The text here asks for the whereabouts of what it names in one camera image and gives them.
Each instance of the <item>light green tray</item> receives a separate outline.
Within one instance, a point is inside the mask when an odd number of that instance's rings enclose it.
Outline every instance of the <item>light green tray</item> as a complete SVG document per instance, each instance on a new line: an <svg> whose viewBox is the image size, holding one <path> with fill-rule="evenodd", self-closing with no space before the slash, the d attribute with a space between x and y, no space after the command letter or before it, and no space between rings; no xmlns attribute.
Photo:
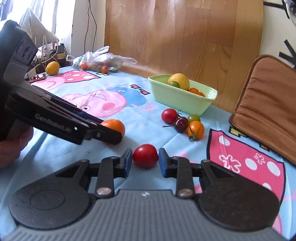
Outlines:
<svg viewBox="0 0 296 241"><path fill-rule="evenodd" d="M205 97L170 86L167 84L170 76L160 74L148 77L155 101L190 115L201 116L217 98L217 90L192 80L189 80L190 88L198 89Z"/></svg>

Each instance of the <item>white flower print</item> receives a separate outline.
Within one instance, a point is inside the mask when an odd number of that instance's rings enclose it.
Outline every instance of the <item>white flower print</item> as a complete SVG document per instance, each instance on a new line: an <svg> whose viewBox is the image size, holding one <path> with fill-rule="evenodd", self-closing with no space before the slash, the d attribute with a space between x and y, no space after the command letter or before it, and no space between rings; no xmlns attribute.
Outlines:
<svg viewBox="0 0 296 241"><path fill-rule="evenodd" d="M263 163L265 163L265 161L264 161L264 156L262 156L262 155L260 155L260 154L258 154L258 153L255 154L254 158L257 160L257 162L258 162L260 165L262 165Z"/></svg>
<svg viewBox="0 0 296 241"><path fill-rule="evenodd" d="M232 170L235 173L240 173L240 167L242 166L241 163L233 159L232 155L219 155L219 160L224 163L224 167L227 168L228 170Z"/></svg>

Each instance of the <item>red tomato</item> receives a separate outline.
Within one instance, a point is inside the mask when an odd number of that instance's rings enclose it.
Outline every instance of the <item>red tomato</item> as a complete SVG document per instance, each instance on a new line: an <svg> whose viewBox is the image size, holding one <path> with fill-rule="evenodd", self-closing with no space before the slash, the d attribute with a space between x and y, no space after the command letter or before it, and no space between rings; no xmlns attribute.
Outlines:
<svg viewBox="0 0 296 241"><path fill-rule="evenodd" d="M144 144L135 149L133 161L140 168L152 168L158 161L157 150L153 145Z"/></svg>
<svg viewBox="0 0 296 241"><path fill-rule="evenodd" d="M178 113L174 109L166 109L161 114L162 120L171 125L178 119Z"/></svg>

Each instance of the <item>wooden panel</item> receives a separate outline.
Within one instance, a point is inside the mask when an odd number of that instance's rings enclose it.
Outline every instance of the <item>wooden panel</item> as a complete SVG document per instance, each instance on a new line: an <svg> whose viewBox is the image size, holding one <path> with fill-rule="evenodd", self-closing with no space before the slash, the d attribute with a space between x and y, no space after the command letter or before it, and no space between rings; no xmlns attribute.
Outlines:
<svg viewBox="0 0 296 241"><path fill-rule="evenodd" d="M233 46L237 0L213 0L209 22L209 42Z"/></svg>
<svg viewBox="0 0 296 241"><path fill-rule="evenodd" d="M218 107L233 112L249 70L258 55L263 26L263 2L238 1L237 21L227 80Z"/></svg>
<svg viewBox="0 0 296 241"><path fill-rule="evenodd" d="M205 66L202 73L202 79L199 82L218 91L218 97L213 103L215 105L218 105L224 90L231 54L232 48L230 47L210 42L207 43Z"/></svg>
<svg viewBox="0 0 296 241"><path fill-rule="evenodd" d="M187 7L211 9L212 0L187 0Z"/></svg>
<svg viewBox="0 0 296 241"><path fill-rule="evenodd" d="M187 8L179 68L189 79L195 79L195 69L205 55L210 10Z"/></svg>
<svg viewBox="0 0 296 241"><path fill-rule="evenodd" d="M262 0L107 0L105 45L138 64L143 77L184 73L216 88L232 112L258 56Z"/></svg>

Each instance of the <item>hand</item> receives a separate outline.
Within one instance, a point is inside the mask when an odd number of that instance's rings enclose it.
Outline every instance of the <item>hand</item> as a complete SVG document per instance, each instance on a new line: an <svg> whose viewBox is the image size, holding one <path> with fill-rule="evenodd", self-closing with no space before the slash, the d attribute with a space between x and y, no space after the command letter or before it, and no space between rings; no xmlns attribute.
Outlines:
<svg viewBox="0 0 296 241"><path fill-rule="evenodd" d="M25 131L17 139L0 142L0 168L7 167L20 157L21 151L33 137L33 128Z"/></svg>

